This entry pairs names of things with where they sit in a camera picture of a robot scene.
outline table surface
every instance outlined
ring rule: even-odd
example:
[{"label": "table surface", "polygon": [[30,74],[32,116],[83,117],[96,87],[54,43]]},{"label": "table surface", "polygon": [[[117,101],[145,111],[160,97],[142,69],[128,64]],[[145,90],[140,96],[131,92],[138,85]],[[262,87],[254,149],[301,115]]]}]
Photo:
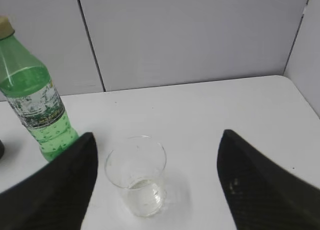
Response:
[{"label": "table surface", "polygon": [[[221,136],[233,129],[274,162],[320,188],[320,121],[294,84],[264,76],[62,97],[70,121],[93,132],[99,154],[83,230],[235,230],[216,161]],[[133,216],[104,173],[112,146],[149,135],[167,152],[167,199],[150,218]],[[0,192],[46,164],[37,142],[0,102]]]}]

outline drinking glass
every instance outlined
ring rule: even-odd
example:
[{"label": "drinking glass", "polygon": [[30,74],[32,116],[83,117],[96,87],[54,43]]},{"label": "drinking glass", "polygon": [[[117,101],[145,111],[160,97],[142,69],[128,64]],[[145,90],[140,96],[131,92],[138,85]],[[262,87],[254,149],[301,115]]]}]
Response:
[{"label": "drinking glass", "polygon": [[106,159],[104,170],[128,208],[149,217],[164,204],[164,147],[150,136],[134,136],[119,144]]}]

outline green plastic bottle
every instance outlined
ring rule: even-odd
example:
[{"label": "green plastic bottle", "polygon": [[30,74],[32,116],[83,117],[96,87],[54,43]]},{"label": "green plastic bottle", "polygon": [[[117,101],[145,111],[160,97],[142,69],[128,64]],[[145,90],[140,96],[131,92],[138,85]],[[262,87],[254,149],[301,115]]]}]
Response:
[{"label": "green plastic bottle", "polygon": [[46,66],[24,48],[14,32],[8,18],[0,16],[0,90],[50,162],[78,134]]}]

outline bottle cap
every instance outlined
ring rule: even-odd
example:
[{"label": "bottle cap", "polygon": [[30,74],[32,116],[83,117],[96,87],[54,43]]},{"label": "bottle cap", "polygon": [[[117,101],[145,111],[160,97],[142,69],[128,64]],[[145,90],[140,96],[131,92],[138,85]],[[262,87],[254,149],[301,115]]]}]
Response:
[{"label": "bottle cap", "polygon": [[14,32],[9,19],[6,16],[0,16],[0,40],[9,37]]}]

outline bottle label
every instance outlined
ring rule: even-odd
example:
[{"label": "bottle label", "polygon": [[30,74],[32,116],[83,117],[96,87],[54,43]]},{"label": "bottle label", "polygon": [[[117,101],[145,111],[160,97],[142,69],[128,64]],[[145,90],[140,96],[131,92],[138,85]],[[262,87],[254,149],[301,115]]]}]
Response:
[{"label": "bottle label", "polygon": [[7,100],[26,128],[47,127],[65,112],[65,106],[52,81],[33,94],[8,97]]}]

